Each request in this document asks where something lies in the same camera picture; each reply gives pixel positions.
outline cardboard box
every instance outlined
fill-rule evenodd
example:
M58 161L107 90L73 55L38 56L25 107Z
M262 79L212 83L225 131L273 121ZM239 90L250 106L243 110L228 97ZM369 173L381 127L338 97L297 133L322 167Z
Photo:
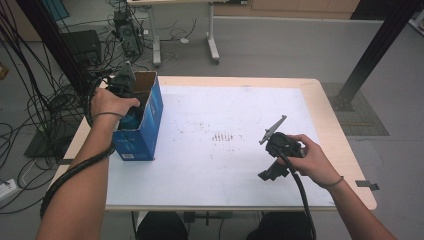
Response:
M133 94L141 98L144 106L141 123L137 129L119 129L112 141L124 161L154 160L156 141L162 118L163 102L156 72L135 72Z

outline bracelet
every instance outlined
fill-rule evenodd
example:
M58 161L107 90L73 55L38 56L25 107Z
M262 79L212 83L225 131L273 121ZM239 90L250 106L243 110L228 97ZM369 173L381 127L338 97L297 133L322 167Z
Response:
M337 184L341 183L343 181L343 179L344 179L344 176L340 176L340 179L337 180L337 182L335 182L335 183L332 183L332 184L320 184L320 183L317 183L317 184L318 184L318 186L320 186L322 188L334 187Z
M98 113L98 114L96 114L96 115L92 116L91 118L92 118L92 119L95 119L96 117L98 117L98 116L100 116L100 115L106 115L106 114L112 114L112 115L118 116L118 117L120 117L120 118L123 118L123 117L124 117L124 116L122 116L122 115L121 115L121 114L119 114L119 113L114 113L114 112L102 112L102 113Z

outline black pole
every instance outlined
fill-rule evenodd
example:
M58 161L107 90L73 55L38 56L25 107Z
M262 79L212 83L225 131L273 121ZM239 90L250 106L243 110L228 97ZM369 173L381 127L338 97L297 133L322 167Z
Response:
M352 100L383 58L422 0L397 0L340 92L330 97L336 111L351 111Z
M44 6L43 0L16 0L16 2L40 35L77 94L85 96L89 89L89 83L84 70L72 56L56 22Z

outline forearm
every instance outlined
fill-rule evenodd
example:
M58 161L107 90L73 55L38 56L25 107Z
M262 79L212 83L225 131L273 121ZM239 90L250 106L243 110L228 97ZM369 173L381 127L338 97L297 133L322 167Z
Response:
M328 190L352 239L395 239L346 181Z
M114 116L96 121L70 168L105 151L117 122ZM104 215L108 159L82 170L58 189L43 217L40 239L98 239Z

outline power strip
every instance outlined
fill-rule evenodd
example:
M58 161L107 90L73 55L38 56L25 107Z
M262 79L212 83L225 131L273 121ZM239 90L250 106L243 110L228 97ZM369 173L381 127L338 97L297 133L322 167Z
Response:
M19 191L18 187L16 186L15 180L10 179L7 182L9 183L9 185L6 185L5 183L0 185L0 201Z

